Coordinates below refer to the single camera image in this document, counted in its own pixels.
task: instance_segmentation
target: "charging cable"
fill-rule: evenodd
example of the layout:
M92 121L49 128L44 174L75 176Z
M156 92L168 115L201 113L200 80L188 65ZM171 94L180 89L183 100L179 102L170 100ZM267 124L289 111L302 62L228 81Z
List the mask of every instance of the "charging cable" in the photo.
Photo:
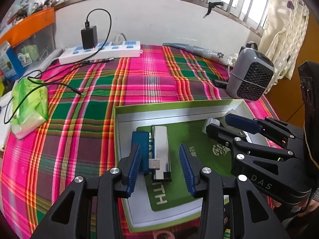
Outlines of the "charging cable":
M8 124L8 123L14 118L14 116L15 116L16 112L18 111L19 107L22 105L22 103L27 99L27 97L28 97L31 93L33 93L33 92L36 91L37 89L40 89L40 88L42 88L42 87L44 87L44 86L48 86L48 85L63 85L63 86L66 86L66 87L70 88L72 91L74 91L75 93L77 93L77 94L79 94L79 95L81 96L81 95L82 95L82 92L80 92L78 89L75 89L75 88L71 87L71 86L68 85L68 84L61 83L61 82L57 82L57 81L63 79L63 78L66 77L68 74L72 73L73 71L77 70L77 69L80 68L80 67L87 66L87 65L92 65L92 64L98 64L98 63L106 63L106 62L109 62L109 61L111 61L111 60L114 59L114 58L110 58L110 59L105 59L105 60L99 60L98 62L94 62L94 60L87 61L88 59L90 59L91 57L95 56L98 52L100 52L100 51L103 49L103 47L105 46L105 44L106 44L106 42L107 42L107 40L108 40L108 38L109 38L109 36L110 36L110 32L111 32L111 28L112 28L112 17L111 17L111 14L110 14L107 10L102 9L102 8L97 8L97 9L94 9L94 10L92 10L92 11L89 12L89 14L87 15L86 22L85 22L85 27L90 27L90 22L89 22L89 20L88 20L88 19L89 19L89 16L90 16L90 14L91 14L92 12L97 11L97 10L105 11L105 12L109 15L109 17L110 17L110 27L109 27L109 30L108 30L108 33L107 33L107 37L106 37L106 39L105 39L103 45L102 45L94 54L92 54L92 55L90 55L90 56L88 56L88 57L86 57L86 58L83 58L83 59L81 59L81 60L75 61L75 62L73 62L73 63L62 64L62 65L58 65L58 66L55 66L55 67L53 67L53 68L47 69L47 70L44 71L44 72L47 72L47 71L50 71L50 70L53 70L53 69L55 69L55 68L59 68L59 67L62 67L62 66L66 66L66 65L73 64L72 66L70 66L70 67L68 67L68 68L66 68L66 69L63 69L63 70L60 71L59 73L57 73L57 74L55 74L54 76L51 76L50 78L48 78L47 80L45 80L45 83L39 83L39 82L35 82L35 81L33 80L33 79L39 80L38 78L40 78L40 77L42 76L42 74L44 73L44 72L42 72L41 70L34 70L34 71L32 71L32 72L29 73L29 74L31 74L31 73L33 73L33 72L39 72L39 73L36 75L37 77L31 77L31 76L28 76L29 74L27 74L26 76L28 76L28 80L29 80L30 82L34 83L34 84L38 84L39 86L36 87L36 88L34 88L34 89L32 89L32 90L21 100L21 102L18 104L18 106L16 107L16 109L13 111L12 116L6 121L6 120L5 120L5 117L6 117L6 115L7 115L7 110L8 110L9 104L10 104L10 102L13 100L13 98L10 99L10 101L9 101L9 103L7 104L7 107L6 107L6 109L5 109L5 113L4 113L4 124ZM70 69L70 68L72 68L72 69L71 69L68 73L66 73L64 76L60 77L60 78L57 79L57 80L48 82L48 81L51 80L52 78L58 76L59 74L61 74L62 72L66 71L66 70L68 70L68 69Z

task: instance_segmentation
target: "bed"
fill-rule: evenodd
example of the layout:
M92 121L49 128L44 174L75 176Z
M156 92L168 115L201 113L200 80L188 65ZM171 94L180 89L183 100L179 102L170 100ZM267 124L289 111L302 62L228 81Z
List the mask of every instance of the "bed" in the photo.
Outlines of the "bed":
M85 66L62 80L84 91L85 96L63 86L49 86L49 120L20 141L9 135L1 171L0 206L20 238L30 238L74 177L99 176L114 167L113 107L229 98L212 84L214 79L228 78L223 65L165 46L143 45L142 50L139 58ZM46 72L42 78L62 69ZM246 103L254 117L276 118L264 96ZM153 238L151 232L129 232L121 204L120 215L125 239ZM196 219L167 230L180 235L198 223ZM95 238L94 213L91 235Z

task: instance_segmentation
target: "box lid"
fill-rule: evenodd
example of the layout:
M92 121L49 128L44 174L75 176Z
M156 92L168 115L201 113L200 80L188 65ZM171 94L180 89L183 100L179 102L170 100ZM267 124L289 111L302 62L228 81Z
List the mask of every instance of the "box lid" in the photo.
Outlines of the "box lid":
M4 41L8 41L12 47L15 47L54 22L55 15L53 8L39 11L13 26L2 38L0 38L0 44Z

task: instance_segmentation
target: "open box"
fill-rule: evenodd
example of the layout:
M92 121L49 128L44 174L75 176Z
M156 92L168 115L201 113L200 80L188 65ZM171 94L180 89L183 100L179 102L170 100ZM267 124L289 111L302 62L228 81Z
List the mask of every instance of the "open box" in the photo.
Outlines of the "open box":
M244 100L187 101L115 107L116 164L121 158L129 155L132 132L139 127L205 121L208 117L221 118L231 109L240 116L254 118ZM267 140L262 135L248 133L246 135L249 142L268 146ZM122 202L131 232L162 229L190 221L200 216L202 206L202 199L196 199L169 209L153 211L144 174L138 174L132 196L123 199ZM228 197L224 197L224 202L228 202Z

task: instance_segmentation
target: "white power strip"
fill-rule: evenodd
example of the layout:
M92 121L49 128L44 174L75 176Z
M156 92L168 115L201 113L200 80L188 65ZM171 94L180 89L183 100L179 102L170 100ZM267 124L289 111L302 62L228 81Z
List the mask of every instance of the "white power strip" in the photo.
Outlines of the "white power strip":
M93 55L102 47L103 43L99 43L95 48L84 50L82 46L69 48L59 57L61 64L70 64L80 61L90 55ZM107 58L124 58L124 57L140 57L141 43L139 41L123 41L121 45L113 45L107 42L104 47L89 60L107 59Z

